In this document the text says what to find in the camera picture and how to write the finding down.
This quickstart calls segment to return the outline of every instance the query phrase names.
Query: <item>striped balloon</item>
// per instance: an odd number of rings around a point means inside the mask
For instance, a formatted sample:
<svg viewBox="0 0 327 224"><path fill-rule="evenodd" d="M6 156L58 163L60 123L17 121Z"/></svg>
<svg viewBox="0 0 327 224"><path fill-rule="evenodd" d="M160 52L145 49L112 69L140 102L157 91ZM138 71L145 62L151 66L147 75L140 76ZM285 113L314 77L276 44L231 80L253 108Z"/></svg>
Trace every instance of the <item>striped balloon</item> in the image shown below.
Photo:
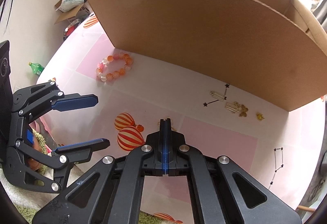
<svg viewBox="0 0 327 224"><path fill-rule="evenodd" d="M118 131L125 128L126 126L135 126L135 121L133 117L127 113L119 114L115 119L115 127Z"/></svg>
<svg viewBox="0 0 327 224"><path fill-rule="evenodd" d="M144 145L144 139L141 133L134 126L126 126L118 132L118 145L126 151L131 151L141 145Z"/></svg>
<svg viewBox="0 0 327 224"><path fill-rule="evenodd" d="M172 216L168 215L168 214L165 214L165 213L155 213L153 214L154 216L157 216L159 218L162 218L164 220L169 220L171 222L174 222L174 223L183 223L181 220L174 220Z"/></svg>
<svg viewBox="0 0 327 224"><path fill-rule="evenodd" d="M94 24L96 24L97 22L99 22L98 18L96 17L96 15L94 16L91 16L89 18L89 20L87 20L85 23L84 23L84 28L89 28L89 27L92 27Z"/></svg>

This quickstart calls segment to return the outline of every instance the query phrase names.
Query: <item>constellation drawing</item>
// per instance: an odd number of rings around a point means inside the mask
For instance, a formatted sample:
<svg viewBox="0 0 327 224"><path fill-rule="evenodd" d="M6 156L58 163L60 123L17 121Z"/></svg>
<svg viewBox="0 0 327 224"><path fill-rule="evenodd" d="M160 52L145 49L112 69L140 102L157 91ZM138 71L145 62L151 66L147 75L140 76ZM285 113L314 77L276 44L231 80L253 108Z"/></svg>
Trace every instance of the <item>constellation drawing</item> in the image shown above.
<svg viewBox="0 0 327 224"><path fill-rule="evenodd" d="M279 168L277 168L277 161L276 161L276 152L277 152L277 150L280 150L280 153L281 153L281 156L282 156L282 165L280 165ZM271 182L269 184L268 190L270 189L270 187L274 183L274 178L276 176L277 171L284 167L283 148L282 147L281 148L274 148L274 154L275 154L275 173L274 173L274 176L272 177L272 180L271 180Z"/></svg>
<svg viewBox="0 0 327 224"><path fill-rule="evenodd" d="M225 93L222 95L222 94L220 94L220 93L218 93L218 92L216 92L216 91L210 91L210 95L213 97L213 98L215 98L216 100L214 100L214 101L211 101L211 102L208 102L208 103L203 103L203 106L204 107L207 107L208 106L208 104L210 104L210 103L213 103L213 102L216 102L216 101L222 101L222 100L226 100L227 99L227 97L226 97L226 93L227 93L227 89L229 88L229 84L227 84L226 83L226 85L225 85Z"/></svg>

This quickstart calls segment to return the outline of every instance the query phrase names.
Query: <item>cardboard wall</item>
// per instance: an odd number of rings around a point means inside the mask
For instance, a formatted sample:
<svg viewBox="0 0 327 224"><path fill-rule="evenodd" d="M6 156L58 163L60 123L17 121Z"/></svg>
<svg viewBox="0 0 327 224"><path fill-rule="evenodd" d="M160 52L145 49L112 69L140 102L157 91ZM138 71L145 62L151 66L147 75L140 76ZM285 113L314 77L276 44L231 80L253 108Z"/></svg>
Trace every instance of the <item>cardboard wall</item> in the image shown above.
<svg viewBox="0 0 327 224"><path fill-rule="evenodd" d="M327 35L299 0L89 2L119 49L209 75L288 111L327 93L320 77Z"/></svg>
<svg viewBox="0 0 327 224"><path fill-rule="evenodd" d="M116 48L228 82L288 111L327 93L320 77L326 55L255 0L89 1Z"/></svg>

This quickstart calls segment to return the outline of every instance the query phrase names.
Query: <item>white wall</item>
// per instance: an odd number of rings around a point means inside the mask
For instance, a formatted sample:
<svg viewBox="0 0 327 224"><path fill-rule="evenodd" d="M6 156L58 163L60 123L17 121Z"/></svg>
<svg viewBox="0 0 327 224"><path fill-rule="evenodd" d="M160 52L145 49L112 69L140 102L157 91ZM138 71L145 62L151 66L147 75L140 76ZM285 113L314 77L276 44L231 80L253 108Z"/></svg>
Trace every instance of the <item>white wall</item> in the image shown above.
<svg viewBox="0 0 327 224"><path fill-rule="evenodd" d="M54 25L58 17L54 5L58 1L14 0L5 33L6 19L1 21L0 42L6 39L10 41L10 81L15 90L37 81L28 62L46 66L63 42L63 30L68 23L64 21Z"/></svg>

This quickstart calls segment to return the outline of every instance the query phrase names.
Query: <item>pink tablecloth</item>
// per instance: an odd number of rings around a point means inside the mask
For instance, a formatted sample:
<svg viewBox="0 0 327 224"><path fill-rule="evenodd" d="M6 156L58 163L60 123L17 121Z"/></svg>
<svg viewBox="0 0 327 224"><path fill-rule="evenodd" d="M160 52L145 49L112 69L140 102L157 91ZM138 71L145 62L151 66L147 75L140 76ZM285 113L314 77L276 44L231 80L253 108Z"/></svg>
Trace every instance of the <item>pink tablecloth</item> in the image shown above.
<svg viewBox="0 0 327 224"><path fill-rule="evenodd" d="M114 122L119 114L130 114L135 124L144 127L141 132L144 140L148 134L158 131L161 118L170 117L173 127L185 135L187 144L197 147L204 155L228 155L292 208L298 206L321 149L325 125L322 99L286 112L230 86L225 101L205 106L204 103L215 100L210 91L224 94L225 83L138 54L130 54L134 64L125 76L108 83L96 80L97 64L117 52L120 50L114 48L100 23L89 28L82 24L62 44L38 80L41 83L56 77L65 94L94 93L99 97L98 105L93 108L51 111L42 119L60 144L101 137L110 140L110 147L94 153L89 163L79 165L82 170L105 155L128 154L117 143L119 131ZM108 71L123 65L122 60L114 62ZM249 109L247 117L239 117L225 108L225 102L235 101ZM263 114L263 121L257 120L258 112ZM270 186L275 165L280 167L282 163L283 168L278 170ZM193 223L186 178L146 177L141 210L165 213L183 223Z"/></svg>

